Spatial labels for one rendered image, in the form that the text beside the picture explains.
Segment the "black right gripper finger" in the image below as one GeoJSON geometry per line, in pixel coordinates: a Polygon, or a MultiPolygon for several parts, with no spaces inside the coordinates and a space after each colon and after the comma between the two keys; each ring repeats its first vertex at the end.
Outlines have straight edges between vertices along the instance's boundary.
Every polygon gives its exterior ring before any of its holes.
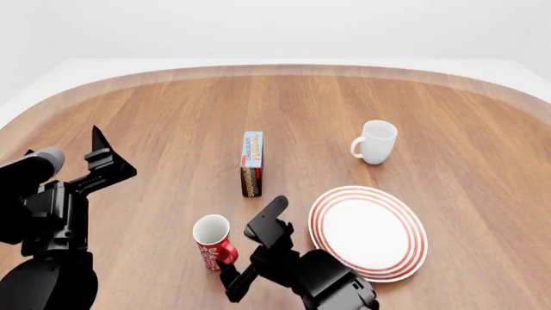
{"type": "Polygon", "coordinates": [[[257,214],[244,229],[248,239],[258,242],[268,250],[291,250],[293,225],[278,219],[288,207],[288,198],[279,195],[257,214]]]}
{"type": "Polygon", "coordinates": [[[241,273],[236,269],[234,263],[223,263],[217,260],[220,268],[220,280],[223,283],[225,291],[234,291],[240,281],[241,273]]]}

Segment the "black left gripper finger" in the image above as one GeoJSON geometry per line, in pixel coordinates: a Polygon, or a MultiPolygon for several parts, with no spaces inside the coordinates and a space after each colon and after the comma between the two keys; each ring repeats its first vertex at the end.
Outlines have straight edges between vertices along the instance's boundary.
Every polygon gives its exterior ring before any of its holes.
{"type": "Polygon", "coordinates": [[[92,150],[84,156],[91,174],[105,177],[135,177],[137,170],[121,157],[98,126],[92,127],[92,150]]]}

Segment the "red mug white pattern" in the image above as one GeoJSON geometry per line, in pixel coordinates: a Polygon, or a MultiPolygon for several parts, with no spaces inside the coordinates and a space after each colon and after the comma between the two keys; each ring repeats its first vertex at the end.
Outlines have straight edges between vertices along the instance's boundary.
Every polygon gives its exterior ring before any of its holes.
{"type": "Polygon", "coordinates": [[[229,221],[219,214],[203,216],[193,227],[193,238],[210,270],[220,270],[218,263],[233,264],[238,260],[238,250],[229,239],[230,229],[229,221]]]}

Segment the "white ceramic mug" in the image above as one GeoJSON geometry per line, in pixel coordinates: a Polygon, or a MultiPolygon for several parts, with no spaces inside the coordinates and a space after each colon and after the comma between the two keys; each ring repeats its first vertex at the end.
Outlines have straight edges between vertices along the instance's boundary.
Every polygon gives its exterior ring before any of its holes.
{"type": "Polygon", "coordinates": [[[397,136],[398,130],[393,124],[367,121],[362,127],[361,136],[352,142],[350,154],[367,164],[381,164],[391,154],[397,136]]]}

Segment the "chocolate pudding box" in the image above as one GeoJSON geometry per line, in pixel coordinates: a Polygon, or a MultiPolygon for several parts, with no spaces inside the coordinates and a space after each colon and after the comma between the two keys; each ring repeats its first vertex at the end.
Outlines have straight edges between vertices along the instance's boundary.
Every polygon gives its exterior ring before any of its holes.
{"type": "Polygon", "coordinates": [[[259,197],[263,193],[263,132],[244,133],[240,157],[240,179],[243,197],[259,197]]]}

